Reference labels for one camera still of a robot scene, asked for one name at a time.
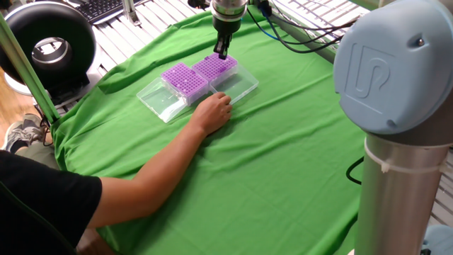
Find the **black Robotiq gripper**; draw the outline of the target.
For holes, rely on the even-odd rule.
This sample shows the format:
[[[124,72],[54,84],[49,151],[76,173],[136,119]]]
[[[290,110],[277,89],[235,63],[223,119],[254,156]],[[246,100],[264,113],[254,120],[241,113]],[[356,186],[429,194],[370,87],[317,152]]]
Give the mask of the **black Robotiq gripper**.
[[[232,34],[238,31],[241,27],[241,19],[237,21],[222,21],[214,16],[213,26],[218,33],[217,42],[214,46],[214,52],[218,54],[218,57],[221,60],[225,60],[232,41]]]

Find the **person's right hand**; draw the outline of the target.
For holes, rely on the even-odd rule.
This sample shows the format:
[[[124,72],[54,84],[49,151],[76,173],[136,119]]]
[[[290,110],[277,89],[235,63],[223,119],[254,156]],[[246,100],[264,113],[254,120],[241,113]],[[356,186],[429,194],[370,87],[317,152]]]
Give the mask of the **person's right hand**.
[[[203,100],[195,109],[188,123],[191,129],[205,137],[224,126],[231,118],[231,97],[217,92]]]

